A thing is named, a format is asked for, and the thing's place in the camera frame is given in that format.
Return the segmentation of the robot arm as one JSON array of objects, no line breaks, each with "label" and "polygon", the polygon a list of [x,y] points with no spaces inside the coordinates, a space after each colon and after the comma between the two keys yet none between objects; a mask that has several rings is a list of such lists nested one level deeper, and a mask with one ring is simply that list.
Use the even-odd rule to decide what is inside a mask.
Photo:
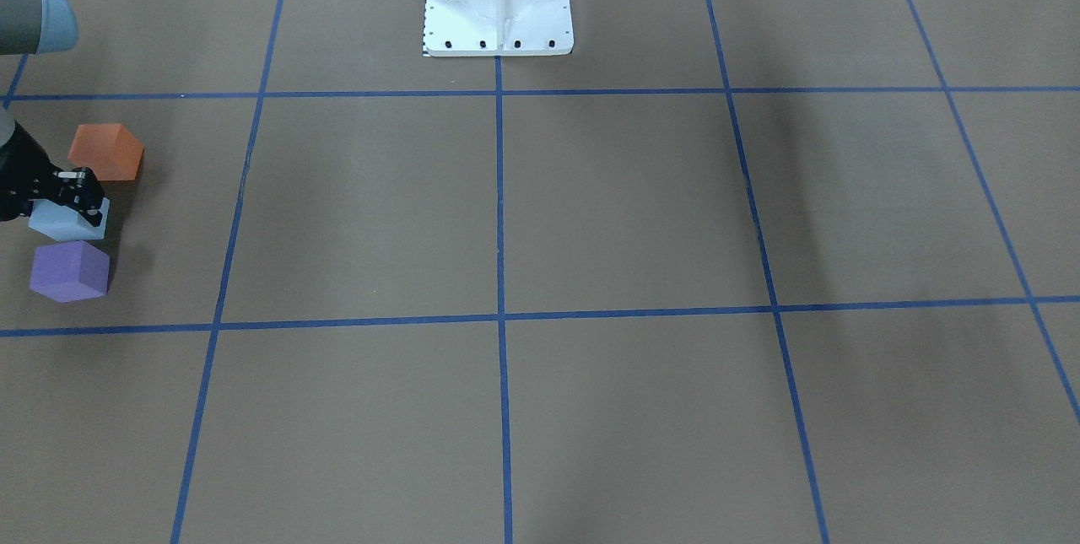
[{"label": "robot arm", "polygon": [[[67,0],[1,0],[3,56],[70,51],[78,41]],[[94,228],[105,220],[105,193],[86,167],[55,166],[44,148],[8,110],[1,121],[1,220],[32,216],[37,202],[73,210]]]}]

